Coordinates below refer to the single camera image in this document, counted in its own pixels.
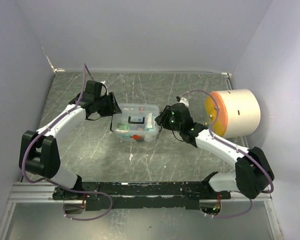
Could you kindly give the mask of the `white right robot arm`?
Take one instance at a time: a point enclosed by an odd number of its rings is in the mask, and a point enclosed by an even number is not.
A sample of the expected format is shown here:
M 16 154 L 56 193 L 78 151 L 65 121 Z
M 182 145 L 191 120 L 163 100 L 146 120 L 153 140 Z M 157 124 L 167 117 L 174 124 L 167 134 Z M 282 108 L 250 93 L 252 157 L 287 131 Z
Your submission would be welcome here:
M 274 191 L 275 176 L 259 147 L 247 148 L 234 144 L 193 121 L 188 107 L 183 103 L 167 105 L 155 118 L 158 126 L 179 133 L 182 140 L 221 158 L 233 167 L 231 173 L 216 172 L 203 180 L 202 193 L 213 199 L 219 192 L 239 192 L 249 199 Z

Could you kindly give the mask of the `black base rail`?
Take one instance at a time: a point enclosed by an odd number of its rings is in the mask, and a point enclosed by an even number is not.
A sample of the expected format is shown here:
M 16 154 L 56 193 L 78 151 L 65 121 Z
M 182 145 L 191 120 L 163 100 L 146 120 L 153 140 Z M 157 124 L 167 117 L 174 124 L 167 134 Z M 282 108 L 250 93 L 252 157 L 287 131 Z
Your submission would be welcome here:
M 211 173 L 210 175 L 208 175 L 208 177 L 206 177 L 202 181 L 188 181 L 188 182 L 201 182 L 205 190 L 211 191 L 213 194 L 217 194 L 217 198 L 213 202 L 216 202 L 218 198 L 221 198 L 222 200 L 229 200 L 231 198 L 231 194 L 229 191 L 216 192 L 212 189 L 212 187 L 209 186 L 208 180 L 210 180 L 210 178 L 215 174 L 216 174 L 215 172 Z M 202 201 L 197 199 L 186 199 L 185 197 L 181 197 L 181 196 L 174 196 L 171 198 L 155 197 L 153 199 L 149 199 L 146 197 L 135 197 L 134 199 L 111 197 L 111 199 L 112 199 L 113 209 L 185 208 L 187 210 L 199 210 L 201 208 L 200 201 Z

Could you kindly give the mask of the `green ointment sachet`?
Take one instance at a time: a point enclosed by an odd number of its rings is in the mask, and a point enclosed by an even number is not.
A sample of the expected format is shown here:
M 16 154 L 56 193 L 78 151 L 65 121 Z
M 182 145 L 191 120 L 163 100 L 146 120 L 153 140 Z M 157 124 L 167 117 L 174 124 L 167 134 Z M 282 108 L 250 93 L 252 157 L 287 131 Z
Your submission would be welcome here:
M 127 123 L 118 123 L 116 126 L 117 132 L 128 132 L 130 130 L 130 125 Z

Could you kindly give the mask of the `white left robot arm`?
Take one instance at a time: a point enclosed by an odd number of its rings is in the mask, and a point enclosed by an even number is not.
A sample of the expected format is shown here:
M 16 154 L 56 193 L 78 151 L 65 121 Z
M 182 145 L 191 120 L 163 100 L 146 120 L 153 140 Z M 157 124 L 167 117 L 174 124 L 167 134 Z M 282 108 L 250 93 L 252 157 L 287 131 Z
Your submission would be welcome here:
M 89 80 L 84 90 L 50 123 L 22 135 L 19 168 L 25 179 L 27 173 L 38 175 L 41 180 L 65 188 L 66 195 L 73 200 L 83 195 L 82 178 L 62 166 L 58 144 L 92 114 L 109 117 L 122 112 L 114 93 L 103 92 L 105 88 L 102 82 Z

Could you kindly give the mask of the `round pastel drawer cabinet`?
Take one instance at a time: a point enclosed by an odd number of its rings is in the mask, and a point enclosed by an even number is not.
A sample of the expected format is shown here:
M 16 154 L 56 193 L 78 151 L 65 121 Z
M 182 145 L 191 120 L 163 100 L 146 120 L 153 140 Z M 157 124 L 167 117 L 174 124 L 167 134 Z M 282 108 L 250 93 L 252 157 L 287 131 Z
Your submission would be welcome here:
M 213 132 L 225 139 L 248 136 L 260 124 L 259 103 L 248 89 L 212 91 L 204 105 L 210 122 L 216 121 Z

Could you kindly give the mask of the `clear plastic medicine box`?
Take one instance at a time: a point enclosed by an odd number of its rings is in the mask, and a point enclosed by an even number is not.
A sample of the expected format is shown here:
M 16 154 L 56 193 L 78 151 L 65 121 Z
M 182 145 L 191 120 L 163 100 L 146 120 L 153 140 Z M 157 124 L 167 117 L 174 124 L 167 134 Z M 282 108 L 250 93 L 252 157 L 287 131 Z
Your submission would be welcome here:
M 153 142 L 159 133 L 155 104 L 119 103 L 121 113 L 112 116 L 110 129 L 123 142 Z

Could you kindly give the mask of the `aluminium frame rail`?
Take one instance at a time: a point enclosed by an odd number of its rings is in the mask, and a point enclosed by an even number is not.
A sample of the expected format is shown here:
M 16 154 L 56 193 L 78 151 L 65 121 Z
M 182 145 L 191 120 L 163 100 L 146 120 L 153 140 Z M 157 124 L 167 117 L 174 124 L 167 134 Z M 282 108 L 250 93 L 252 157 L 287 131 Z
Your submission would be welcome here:
M 134 199 L 146 197 L 172 198 L 185 197 L 187 200 L 215 201 L 217 194 L 205 190 L 200 181 L 175 181 L 175 182 L 84 182 L 84 192 L 102 192 L 112 198 Z M 31 184 L 17 182 L 13 185 L 9 200 L 14 202 L 47 202 L 82 200 L 82 193 L 73 193 L 63 190 L 48 182 Z

